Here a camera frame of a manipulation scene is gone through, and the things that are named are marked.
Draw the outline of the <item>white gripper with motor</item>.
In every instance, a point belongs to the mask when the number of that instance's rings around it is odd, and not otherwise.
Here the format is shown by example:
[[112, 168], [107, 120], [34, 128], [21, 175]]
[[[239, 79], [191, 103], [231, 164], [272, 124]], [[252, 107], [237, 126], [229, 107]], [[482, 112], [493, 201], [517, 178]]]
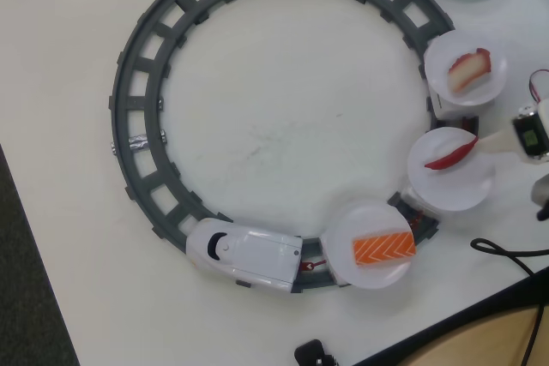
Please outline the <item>white gripper with motor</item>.
[[496, 132], [478, 139], [474, 148], [480, 153], [524, 152], [530, 163], [548, 161], [548, 100], [524, 108], [512, 121], [515, 132]]

